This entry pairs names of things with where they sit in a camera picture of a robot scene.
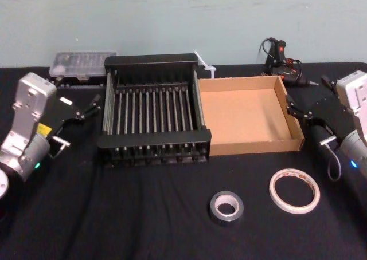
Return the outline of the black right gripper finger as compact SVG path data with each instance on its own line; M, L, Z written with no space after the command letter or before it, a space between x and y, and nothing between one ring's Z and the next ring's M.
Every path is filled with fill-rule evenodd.
M290 95L285 96L288 114L305 114L304 110L294 101Z
M298 108L287 108L287 113L298 119L301 124L311 126L313 123L313 113L311 111L302 111Z

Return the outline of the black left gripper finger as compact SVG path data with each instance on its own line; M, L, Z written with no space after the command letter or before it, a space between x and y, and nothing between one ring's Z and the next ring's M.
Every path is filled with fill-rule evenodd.
M83 122L88 120L89 118L93 117L94 115L98 114L100 111L100 107L91 107L83 112L77 112L75 116L75 120L78 122Z
M101 96L96 95L90 102L89 106L87 106L87 108L84 110L84 113L91 113L91 112L94 112L100 109L100 105L99 105L100 99L101 99Z

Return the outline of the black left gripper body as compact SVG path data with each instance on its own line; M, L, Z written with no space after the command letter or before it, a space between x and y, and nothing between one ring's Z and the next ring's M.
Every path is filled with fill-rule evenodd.
M66 98L56 98L41 116L38 134L50 142L65 127L82 123L86 119L85 112Z

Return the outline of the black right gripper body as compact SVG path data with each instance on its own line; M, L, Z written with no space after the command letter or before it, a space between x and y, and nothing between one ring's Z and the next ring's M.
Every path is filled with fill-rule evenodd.
M309 112L312 115L307 126L324 128L331 136L336 137L339 145L356 129L351 114L335 96L319 99L310 106Z

